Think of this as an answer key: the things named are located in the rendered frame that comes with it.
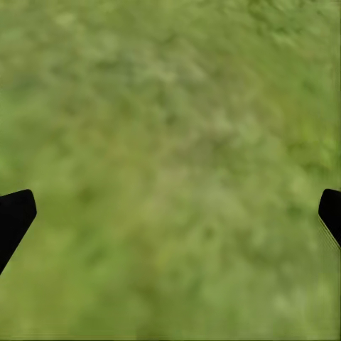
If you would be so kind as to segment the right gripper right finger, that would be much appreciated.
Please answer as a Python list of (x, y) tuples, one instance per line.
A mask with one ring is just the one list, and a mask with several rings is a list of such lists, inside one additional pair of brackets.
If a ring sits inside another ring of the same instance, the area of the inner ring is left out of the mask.
[(341, 246), (341, 192), (325, 189), (318, 213)]

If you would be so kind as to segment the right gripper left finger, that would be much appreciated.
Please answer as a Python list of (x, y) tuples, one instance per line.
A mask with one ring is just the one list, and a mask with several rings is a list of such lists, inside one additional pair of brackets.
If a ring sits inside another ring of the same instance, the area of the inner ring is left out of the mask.
[(37, 215), (30, 189), (0, 197), (0, 274)]

